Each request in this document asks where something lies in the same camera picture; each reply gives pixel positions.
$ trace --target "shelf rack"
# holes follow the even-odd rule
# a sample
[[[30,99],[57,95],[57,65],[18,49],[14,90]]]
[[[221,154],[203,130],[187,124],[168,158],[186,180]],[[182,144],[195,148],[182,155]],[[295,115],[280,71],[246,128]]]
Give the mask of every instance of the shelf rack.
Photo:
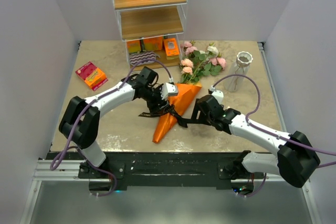
[[[188,0],[112,0],[112,3],[121,40],[125,42],[128,63],[127,41],[168,36],[176,38],[179,45],[179,38],[184,39]],[[166,59],[164,50],[155,53],[168,67],[177,66],[182,59],[181,53],[179,58],[170,60]],[[135,71],[144,66],[152,69],[162,67],[155,62],[138,66]]]

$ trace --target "orange wrapping paper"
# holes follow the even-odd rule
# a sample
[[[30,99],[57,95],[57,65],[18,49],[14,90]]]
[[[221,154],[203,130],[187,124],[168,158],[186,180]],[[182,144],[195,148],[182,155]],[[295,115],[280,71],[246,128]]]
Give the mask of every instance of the orange wrapping paper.
[[[176,86],[179,93],[175,97],[169,97],[169,103],[175,105],[176,112],[182,116],[194,100],[199,90],[201,90],[202,85],[200,83],[196,85],[178,83]],[[176,122],[177,119],[169,113],[161,116],[154,132],[153,142],[160,142]]]

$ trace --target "shelf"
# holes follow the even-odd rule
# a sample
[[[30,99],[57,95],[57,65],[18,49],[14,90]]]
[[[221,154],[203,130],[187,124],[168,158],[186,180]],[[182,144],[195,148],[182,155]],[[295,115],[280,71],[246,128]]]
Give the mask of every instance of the shelf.
[[[183,26],[177,6],[147,8],[121,13],[121,38],[123,40],[182,32]]]
[[[186,4],[187,0],[114,0],[114,9],[143,8],[160,5]]]
[[[180,58],[179,57],[177,57],[176,59],[167,60],[165,50],[155,51],[155,53],[160,56],[160,58],[157,58],[157,60],[159,60],[160,62],[165,64],[166,67],[178,66],[180,64]],[[159,63],[154,62],[154,63],[151,63],[151,64],[144,64],[144,65],[137,66],[134,69],[134,72],[141,71],[141,69],[143,69],[143,67],[145,67],[145,66],[149,67],[150,69],[162,68],[162,66]]]

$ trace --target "beige tabletop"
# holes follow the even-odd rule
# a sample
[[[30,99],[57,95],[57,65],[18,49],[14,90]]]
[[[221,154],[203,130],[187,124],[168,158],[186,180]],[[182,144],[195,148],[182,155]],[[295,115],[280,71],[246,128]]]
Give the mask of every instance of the beige tabletop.
[[[197,41],[196,47],[204,50],[209,41]],[[248,76],[256,81],[261,92],[261,105],[259,111],[250,118],[268,127],[280,130],[280,122],[277,115],[270,84],[266,76],[264,64],[255,41],[215,41],[219,51],[227,60],[227,68],[216,77],[203,77],[203,88],[196,96],[200,98],[207,94],[207,89],[218,79],[227,75],[228,70],[240,51],[252,54],[253,62]],[[92,91],[75,74],[75,70],[92,61],[102,69],[108,77],[106,82],[97,91]],[[180,69],[170,67],[174,81],[180,79]],[[61,111],[60,119],[67,107],[69,100],[74,96],[81,98],[90,97],[106,89],[115,86],[129,71],[125,56],[125,45],[121,41],[82,41],[74,70],[70,79],[68,91]],[[167,82],[168,76],[163,69],[157,69],[159,83]],[[241,89],[235,93],[227,92],[224,83],[217,86],[224,92],[224,105],[230,106],[241,113],[252,111],[257,103],[257,92],[254,86],[244,80]],[[190,118],[193,104],[184,114]],[[126,152],[241,152],[243,150],[265,151],[263,148],[243,138],[228,135],[225,132],[216,131],[207,125],[190,125],[187,129],[177,124],[167,133],[159,143],[152,142],[153,133],[158,118],[141,118],[138,115],[146,112],[146,102],[136,99],[127,105],[121,105],[107,113],[99,122],[97,141],[103,151]],[[66,142],[65,137],[56,132],[51,151],[61,151]]]

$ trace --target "clear vase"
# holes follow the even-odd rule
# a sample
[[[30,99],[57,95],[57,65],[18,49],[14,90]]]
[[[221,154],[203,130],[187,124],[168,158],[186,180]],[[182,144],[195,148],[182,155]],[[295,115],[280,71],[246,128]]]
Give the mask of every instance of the clear vase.
[[[248,52],[239,52],[237,54],[237,59],[231,66],[229,74],[243,74],[246,75],[250,67],[253,57]],[[229,92],[236,92],[240,89],[243,84],[244,77],[232,76],[224,81],[225,89]]]

